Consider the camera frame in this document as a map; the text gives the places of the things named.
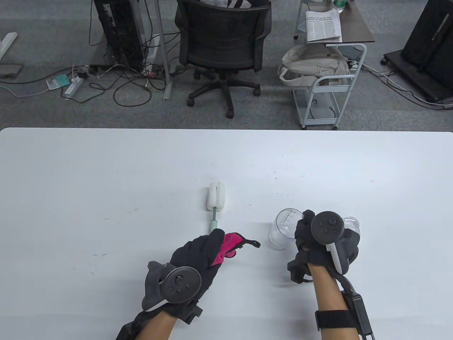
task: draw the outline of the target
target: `newspaper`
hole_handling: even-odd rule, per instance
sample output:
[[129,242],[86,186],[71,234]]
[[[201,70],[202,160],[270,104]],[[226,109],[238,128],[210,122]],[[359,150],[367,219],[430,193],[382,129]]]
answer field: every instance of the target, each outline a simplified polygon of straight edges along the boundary
[[341,43],[340,14],[333,9],[328,12],[307,11],[307,43]]

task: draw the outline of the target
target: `measuring cup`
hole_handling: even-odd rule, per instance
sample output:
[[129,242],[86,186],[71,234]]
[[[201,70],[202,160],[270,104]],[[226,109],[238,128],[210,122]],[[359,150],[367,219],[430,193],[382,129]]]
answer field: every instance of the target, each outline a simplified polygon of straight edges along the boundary
[[304,214],[294,208],[286,208],[280,211],[269,233],[271,247],[276,250],[282,250],[291,241],[294,241],[297,222],[303,218]]

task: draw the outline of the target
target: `backpack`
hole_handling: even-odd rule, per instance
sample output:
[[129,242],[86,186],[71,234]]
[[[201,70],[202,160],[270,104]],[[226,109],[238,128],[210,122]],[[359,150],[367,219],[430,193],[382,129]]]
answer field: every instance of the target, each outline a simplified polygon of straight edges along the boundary
[[[346,58],[336,47],[304,44],[290,49],[282,58],[279,78],[286,86],[312,86],[323,76],[349,74]],[[320,85],[347,85],[346,79],[326,79]]]

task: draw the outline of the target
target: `water bottle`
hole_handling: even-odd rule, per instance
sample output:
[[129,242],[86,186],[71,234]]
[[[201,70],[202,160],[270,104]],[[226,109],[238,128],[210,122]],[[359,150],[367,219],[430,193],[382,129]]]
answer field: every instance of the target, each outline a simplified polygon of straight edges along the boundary
[[333,7],[339,12],[343,12],[347,0],[334,0]]

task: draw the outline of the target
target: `clear plastic cup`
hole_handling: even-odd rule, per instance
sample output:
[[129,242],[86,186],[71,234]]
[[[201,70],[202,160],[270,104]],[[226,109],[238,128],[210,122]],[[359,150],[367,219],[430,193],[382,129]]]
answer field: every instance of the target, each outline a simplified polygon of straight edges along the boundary
[[344,228],[351,229],[360,235],[360,223],[355,217],[348,216],[343,218]]
[[280,211],[269,233],[272,248],[283,250],[291,241],[294,241],[297,222],[303,218],[304,214],[294,208],[286,208]]

